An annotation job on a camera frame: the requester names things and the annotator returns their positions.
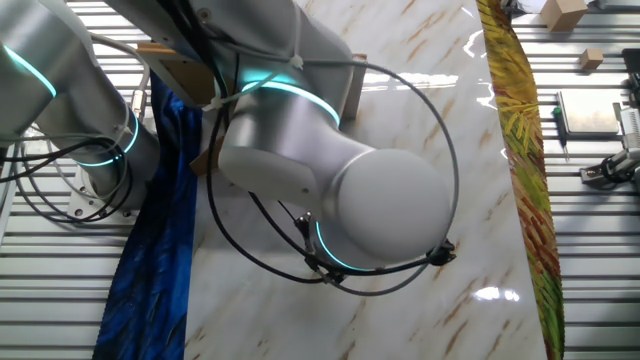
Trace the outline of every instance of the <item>wire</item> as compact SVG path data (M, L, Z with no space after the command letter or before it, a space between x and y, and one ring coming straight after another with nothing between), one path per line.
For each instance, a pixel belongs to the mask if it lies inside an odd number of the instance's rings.
M89 145L100 145L101 142L99 141L99 139L90 139L90 140L86 140L83 142L80 142L76 145L70 146L68 148L62 149L60 151L55 152L54 154L45 154L45 155L50 155L50 158L45 158L45 161L43 161L42 163L34 166L33 168L23 171L21 173L18 174L14 174L12 176L8 176L6 178L2 178L0 179L0 184L1 183L5 183L5 182L9 182L9 181L14 181L26 176L29 176L30 174L35 173L36 171L42 169L43 167L49 165L50 163L52 163L54 160L59 159L75 150L78 150L82 147L85 146L89 146ZM7 158L7 157L0 157L0 161L7 161L7 162L20 162L20 161L32 161L32 160L43 160L41 155L38 156L25 156L25 157L13 157L13 158Z
M211 54L211 46L208 43L198 19L196 18L193 8L189 0L178 0L178 4L181 9L176 6L170 0L161 0L161 5L166 4L168 8L169 16L173 19L174 23L180 30L180 32L187 37L187 40L193 47L193 50L198 54L204 64L211 70L213 76L220 86L220 95L225 98L228 95L227 84L222 76L222 73L216 66L213 55Z
M149 83L149 79L151 78L151 68L149 67L149 64L147 64L147 62L144 61L142 56L138 54L138 51L136 51L136 49L132 48L131 46L125 43L110 39L106 36L102 36L94 33L89 33L89 34L91 34L91 39L93 41L99 44L106 45L114 49L118 49L120 51L126 52L131 56L135 57L136 60L140 62L140 64L142 65L142 79L140 80L140 84L138 85L137 90L144 91L147 87L147 84Z
M53 152L53 146L51 145L51 141L48 141L48 140L47 140L47 149L49 150L49 152ZM111 190L111 192L109 192L106 195L99 196L99 195L93 195L86 191L82 191L78 189L78 187L75 186L75 184L72 183L71 180L67 179L67 177L64 175L64 172L62 171L62 168L60 167L58 160L53 161L53 166L56 168L56 172L58 173L58 175L60 175L60 178L62 178L62 180L67 184L67 186L71 188L71 190L73 190L78 195L82 195L84 197L95 199L95 200L105 200L111 197L111 195L115 194L124 184L127 177L127 170L128 170L128 167L124 168L124 174L122 175L122 178L120 179L120 181L118 181L118 184L113 188L113 190Z
M113 145L110 146L108 149L102 149L100 151L97 152L92 152L91 154L93 155L100 155L100 154L104 154L104 153L108 153L112 150L115 149L115 147L120 143L120 140L122 140L122 137L124 136L125 132L127 132L127 129L129 127L129 121L131 119L131 114L130 114L130 109L127 106L127 103L124 101L124 99L122 100L123 104L124 104L124 108L125 108L125 120L124 123L120 126L122 126L122 129L120 130L116 140L112 140L107 136L104 135L92 135L92 134L64 134L64 135L51 135L48 134L38 128L35 127L31 127L33 130L36 130L40 133L42 133L42 136L31 136L31 137L24 137L24 136L4 136L4 135L0 135L0 141L7 141L7 142L21 142L21 141L35 141L35 140L58 140L58 139L98 139L98 138L103 138L103 139L109 139L114 141Z
M287 235L287 233L284 232L284 230L282 230L282 228L278 225L278 223L275 222L275 220L271 217L271 215L269 215L269 212L264 207L264 205L260 202L258 197L251 192L249 193L249 195L251 195L253 202L256 204L256 206L258 207L258 209L260 210L264 218L267 220L267 222L271 225L271 227L274 230L276 230L276 232L280 235L280 237L282 237L282 239L284 239L284 241L287 242L287 244L289 244L289 246L291 246L294 250L296 250L300 255L304 256L305 258L313 260L316 264L322 266L327 270L340 272L344 275L352 275L352 276L378 276L378 275L394 274L400 271L409 270L416 266L425 265L429 263L429 257L425 257L423 259L416 260L414 262L410 262L404 265L399 265L399 266L387 268L387 269L371 270L371 271L354 270L354 269L349 269L349 268L329 264L325 261L322 261L317 256L308 253L302 247L296 244L296 242L293 239L291 239L291 237L289 237L289 235Z
M282 208L284 209L284 211L287 212L287 214L289 214L289 217L291 218L291 220L293 220L294 222L296 221L296 218L293 217L293 214L291 213L291 211L289 211L289 209L287 209L286 206L284 206L284 204L282 203L282 201L278 200L278 204L280 204L280 206L282 206Z
M236 53L236 71L233 73L233 91L238 91L238 78L240 77L240 54Z
M110 144L107 142L102 142L101 144L99 144L100 146L103 146L105 148L109 147ZM16 146L16 150L14 151L14 154L17 154L18 151L18 147ZM117 154L116 156L118 157L122 157L122 161L125 164L125 174L127 173L127 168L130 166L129 163L126 161L125 154L122 151L122 149L120 149L119 147L117 148L117 152L119 154ZM115 169L116 169L116 178L118 179L117 181L120 182L121 178L120 178L120 169L119 169L119 165L117 164L117 162L113 162ZM29 167L29 164L26 161L23 161L23 165L25 167L25 169L27 169L26 172L29 172L30 170L32 170ZM88 215L85 218L77 218L74 216L71 216L69 214L67 214L66 212L60 210L58 207L56 207L53 203L51 203L46 196L44 196L44 194L40 191L37 183L35 182L35 179L33 178L33 176L31 175L31 173L28 175L29 177L29 181L31 182L31 185L33 187L34 192L36 193L36 195L38 195L44 202L45 204L47 204L52 210L54 210L56 213L58 213L59 215L64 216L67 219L58 219L55 218L51 215L48 215L44 212L42 212L27 196L26 191L22 185L22 181L20 180L20 178L16 179L16 185L18 186L18 189L20 190L20 193L22 195L22 197L24 198L24 200L27 202L27 204L40 216L48 219L49 221L52 222L56 222L56 223L65 223L65 224L77 224L77 223L90 223L90 222L96 222L96 221L100 221L102 219L105 219L111 215L113 215L115 212L117 212L123 205L124 203L127 201L129 195L131 194L131 190L133 188L133 176L129 176L129 186L127 188L127 191L125 193L125 195L123 196L123 198L118 202L118 204L116 204L113 209L109 212L105 212L106 209L111 206L111 204L113 203L115 197L116 197L116 193L112 194L109 199L105 202L105 204L98 209L95 213Z
M293 46L292 46L293 47L293 55L289 59L288 65L302 70L302 67L304 65L304 61L303 61L302 57L300 57L300 55L299 55L299 51L300 51L300 29L301 29L300 7L298 7L296 5L293 5L293 7L294 7L294 15L295 15L293 29L291 30L291 32L294 34L293 39L292 39L293 40ZM210 29L201 28L200 32L202 33L203 36L205 35L205 33L208 36L212 35L212 31ZM268 82L270 82L271 80L275 79L280 74L285 72L287 69L288 69L288 67L284 67L283 66L282 69L273 71L270 75L268 75L264 79L258 81L255 84L252 84L251 87L244 88L242 91L236 92L232 96L226 96L226 97L223 97L223 98L214 97L211 100L211 104L203 107L202 110L203 111L210 111L210 110L215 109L215 108L220 108L220 107L222 107L222 105L224 105L226 103L237 101L241 97L249 95L249 94L253 93L254 91L257 91L262 86L264 86L265 84L267 84Z
M380 291L354 290L354 289L350 289L348 287L342 286L339 283L335 282L334 280L327 279L326 276L323 276L323 279L325 279L325 281L328 280L329 284L331 284L332 286L336 287L337 289L340 289L340 290L342 290L344 292L347 292L349 294L356 295L356 296L374 297L374 296L382 296L382 295L391 294L392 292L396 292L396 291L404 288L405 286L407 286L411 282L413 282L413 280L415 280L418 276L420 276L420 274L422 274L422 272L427 268L427 266L429 266L429 264L424 264L424 265L420 266L418 268L418 270L416 270L416 272L414 272L411 276L409 276L406 280L404 280L400 284L395 285L395 286L390 287L390 288L385 289L385 290L380 290Z

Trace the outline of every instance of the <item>black cable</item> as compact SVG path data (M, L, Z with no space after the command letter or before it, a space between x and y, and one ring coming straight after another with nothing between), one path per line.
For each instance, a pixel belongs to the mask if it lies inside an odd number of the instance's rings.
M109 147L111 147L112 145L111 145L111 144L108 144L108 143L103 142L103 143L101 144L101 146L102 146L102 147L104 147L104 148L109 148ZM20 179L16 179L16 185L18 186L18 189L20 190L20 193L21 193L22 197L24 198L25 202L26 202L26 203L27 203L27 204L28 204L28 205L29 205L29 206L30 206L30 207L31 207L31 208L32 208L32 209L33 209L33 210L34 210L38 215L40 215L40 216L42 216L42 217L46 218L46 219L47 219L47 220L49 220L49 221L56 222L56 223L63 223L63 224L78 224L78 223L91 223L91 222L96 222L96 221L100 221L100 220L106 219L107 217L109 217L109 216L113 215L115 212L117 212L117 211L118 211L118 210L119 210L119 209L124 205L124 203L125 203L125 202L127 201L127 199L129 198L129 195L131 194L131 191L132 191L132 189L133 189L133 172L131 171L131 167L130 167L129 163L128 163L128 162L126 161L126 159L125 159L125 154L124 154L124 152L122 151L122 149L121 149L119 146L117 146L114 150L118 153L118 155L116 155L116 156L117 156L117 157L121 157L121 158L122 158L122 161L124 161L124 163L126 164L125 166L128 166L128 169L127 169L128 171L127 171L127 173L129 174L129 184L128 184L127 191L126 191L125 195L123 196L123 198L122 198L122 199L118 202L118 204L116 204L116 205L113 207L113 209L112 209L112 210L110 210L109 212L106 212L106 213L105 213L105 210L106 210L109 206L111 206L111 204L113 203L113 201L114 201L114 199L115 199L115 197L116 197L116 195L117 195L117 192L114 192L114 194L113 194L113 195L111 195L111 196L109 197L109 199L107 199L107 201L105 202L105 204L104 204L104 205L103 205L99 210L97 210L95 213L93 213L93 214L91 214L91 215L88 215L87 217L84 217L84 218L77 218L77 217L71 216L71 215L67 214L66 212L64 212L64 211L60 210L60 209L59 209L58 207L56 207L53 203L51 203L51 202L46 198L46 196L45 196L45 195L40 191L40 189L39 189L39 187L38 187L37 183L35 182L35 179L34 179L31 175L28 175L28 177L29 177L29 181L31 182L31 185L32 185L33 190L34 190L34 192L36 193L36 195L38 195L38 196L39 196L39 197L40 197L40 198L45 202L45 204L47 204L47 205L48 205L52 210L54 210L55 212L57 212L59 215L62 215L62 216L64 216L64 217L66 217L66 218L67 218L67 219L58 219L58 218L55 218L55 217L53 217L53 216L51 216L51 215L48 215L48 214L46 214L46 213L42 212L42 211L41 211L41 210L40 210L40 209L39 209L39 208L38 208L38 207L37 207L37 206L36 206L36 205L35 205L35 204L30 200L30 199L29 199L29 197L27 196L27 194L26 194L26 192L25 192L25 190L24 190L24 187L23 187L23 185L22 185L22 181L21 181ZM29 169L29 165L28 165L28 163L27 163L26 161L25 161L25 162L23 162L23 164L24 164L24 166L25 166L25 168L26 168L26 169ZM116 178L117 178L116 183L119 183L119 182L120 182L120 176L121 176L121 174L120 174L120 169L119 169L119 165L118 165L118 162L117 162L117 161L114 161L114 162L113 162L113 164L114 164L114 166L116 167Z
M409 270L420 265L428 264L430 261L429 257L427 256L423 259L416 260L403 265L398 265L392 268L377 269L377 270L370 270L370 271L354 270L354 269L349 269L349 268L329 264L325 261L322 261L317 256L313 254L309 254L302 247L296 244L296 242L293 239L291 239L291 237L289 237L289 235L287 235L287 233L285 233L284 230L282 230L282 228L275 222L275 220L273 220L273 218L271 217L271 215L269 215L269 212L264 207L264 205L262 205L258 197L255 196L255 194L253 193L249 193L249 194L251 195L253 202L256 204L256 206L258 207L258 209L260 210L264 218L267 220L267 222L269 222L271 227L273 227L273 229L280 235L280 237L284 239L284 241L287 242L287 244L289 244L289 246L291 246L294 250L296 250L299 254L301 254L305 258L311 259L313 262L315 262L316 264L322 266L327 270L338 272L344 275L352 275L352 276L378 276L378 275L388 275L388 274L393 274L400 271Z
M104 141L104 140L101 140L101 139L89 139L89 140L85 140L83 142L80 142L80 143L78 143L76 145L64 148L64 149L62 149L60 151L56 151L55 152L56 155L52 155L53 153L46 154L47 156L50 156L50 157L46 158L45 161L41 162L40 164L34 166L33 168L31 168L29 170L26 170L26 171L23 171L23 172L21 172L19 174L7 176L6 178L0 179L0 184L1 183L6 183L6 182L9 182L9 181L14 181L14 180L29 176L29 175L35 173L36 171L42 169L43 167L49 165L50 163L54 162L55 160L60 159L60 158L64 157L65 155L70 154L70 153L72 153L72 152L74 152L74 151L76 151L76 150L78 150L78 149L80 149L82 147L86 147L86 146L90 146L90 145L98 145L98 146L100 146L102 141ZM32 157L28 157L28 156L27 157L14 157L14 158L7 158L7 157L2 158L2 157L0 157L0 161L7 161L7 162L31 161L31 158Z
M240 54L236 53L236 70L233 74L233 91L238 91L238 77L240 74ZM231 124L231 120L229 115L224 117L224 129L225 131L229 130L229 125Z
M178 6L180 8L170 0L160 0L160 3L165 8L169 16L171 16L180 32L187 38L187 41L193 47L196 54L198 54L200 60L202 60L202 62L213 73L213 76L220 87L220 97L226 98L228 96L228 92L224 77L218 69L213 54L211 53L212 49L209 43L209 38L202 30L200 22L198 21L189 0L178 0Z
M278 204L280 204L280 206L282 206L282 208L284 209L284 211L287 212L287 214L289 214L289 217L291 218L291 220L293 220L294 222L296 221L296 218L293 216L293 214L291 213L291 211L289 211L289 209L287 209L286 206L284 206L284 204L282 203L282 201L278 200Z

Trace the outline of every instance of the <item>robotic arm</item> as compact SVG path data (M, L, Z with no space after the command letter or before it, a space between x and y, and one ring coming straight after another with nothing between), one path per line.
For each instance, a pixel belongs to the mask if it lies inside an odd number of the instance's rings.
M158 0L106 2L153 40L203 60ZM352 58L336 34L291 0L192 0L191 4L213 38L208 46L217 67L229 77L235 72L236 53L221 41L286 58ZM15 134L36 119L48 132L109 134L123 117L121 100L99 70L86 30L77 24L79 20L69 20L69 12L61 7L56 0L11 0L0 6L0 14L12 14L0 15L5 53L7 48L16 52L59 92L56 96L46 82L39 84L31 76L42 82L37 74L10 71L11 81L24 89L16 95L19 99L7 101L24 104L28 99L29 104L10 110L6 117L3 110L2 121L13 122L10 129ZM47 21L34 30L25 25L33 24L34 18ZM17 31L25 27L29 30ZM43 42L56 45L38 46ZM10 64L11 56L0 58L4 59L0 64ZM219 159L225 177L258 195L310 209L314 248L320 258L336 266L377 269L423 256L442 242L451 206L437 171L416 155L377 150L339 131L351 67L297 68L244 55L241 60L240 89L254 87L270 74L277 76L237 102ZM52 106L60 110L43 116ZM141 166L144 174L151 174L147 170L150 163L157 163L157 146L142 127L138 134L128 161L134 169ZM128 137L121 145L131 141ZM143 164L142 159L148 158L153 161Z
M80 19L60 0L5 0L0 2L0 44L0 136L19 136L35 122L53 136L120 137L134 180L124 208L139 208L145 182L158 165L158 140L138 123L100 69ZM123 129L127 117L128 129ZM82 140L52 142L65 148ZM89 174L97 195L112 192L119 181L110 165L116 161L124 169L124 162L101 148L88 150L93 151L70 156Z

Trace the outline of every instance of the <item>yellow patterned fabric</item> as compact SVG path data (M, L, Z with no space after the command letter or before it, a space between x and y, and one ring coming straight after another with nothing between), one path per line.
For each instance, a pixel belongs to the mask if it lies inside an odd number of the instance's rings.
M551 218L538 95L522 46L499 0L477 0L547 358L564 355L564 311Z

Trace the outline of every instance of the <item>cardboard box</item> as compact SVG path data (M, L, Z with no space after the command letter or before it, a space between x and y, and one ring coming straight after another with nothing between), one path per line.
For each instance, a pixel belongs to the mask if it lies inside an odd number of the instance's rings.
M600 49L587 49L580 55L582 70L595 70L604 61L604 54Z
M547 0L540 16L549 31L573 31L586 12L584 0Z
M213 74L195 62L157 43L139 43L138 54L188 107L209 104L216 96Z
M220 156L220 150L222 150L222 143L224 142L224 136L216 140L213 147L213 157L211 158L211 170L218 169L218 157ZM209 157L209 147L206 148L202 154L200 154L195 160L189 164L191 170L196 176L204 176L207 174L207 158Z

